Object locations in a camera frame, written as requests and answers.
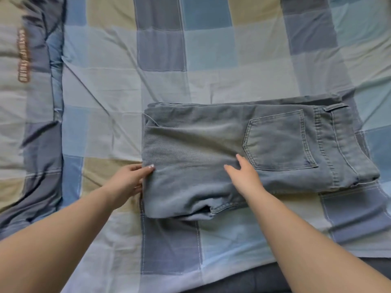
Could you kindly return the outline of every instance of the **person's right arm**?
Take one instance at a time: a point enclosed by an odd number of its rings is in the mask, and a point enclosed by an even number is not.
[[[288,209],[263,188],[244,157],[237,159],[240,170],[224,168],[257,217],[293,292],[391,292],[389,279]]]

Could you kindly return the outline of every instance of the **denim pants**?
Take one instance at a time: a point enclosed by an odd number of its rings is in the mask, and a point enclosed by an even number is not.
[[[216,105],[153,103],[145,110],[142,159],[150,218],[211,219],[246,205],[223,165],[247,158],[272,194],[331,192],[379,177],[338,97]]]

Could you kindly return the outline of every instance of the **forearm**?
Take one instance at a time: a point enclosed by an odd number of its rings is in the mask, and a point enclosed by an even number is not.
[[[60,292],[112,208],[101,189],[0,242],[1,292]]]
[[[391,281],[321,234],[266,191],[247,202],[292,291],[391,292]]]

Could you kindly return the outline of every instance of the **hand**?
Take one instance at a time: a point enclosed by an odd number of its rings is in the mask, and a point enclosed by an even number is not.
[[[142,179],[155,169],[154,165],[141,167],[141,164],[129,164],[120,168],[101,189],[109,194],[113,210],[142,190]]]
[[[224,165],[224,169],[230,176],[233,185],[237,191],[247,199],[253,194],[266,191],[259,179],[257,171],[244,157],[239,154],[236,158],[241,165],[241,169],[235,169],[232,166]]]

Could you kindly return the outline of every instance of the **person's left hand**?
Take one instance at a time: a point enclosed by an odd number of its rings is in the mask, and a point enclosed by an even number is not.
[[[153,164],[141,167],[141,164],[129,164],[120,168],[101,189],[109,195],[113,210],[142,190],[142,179],[154,170]]]

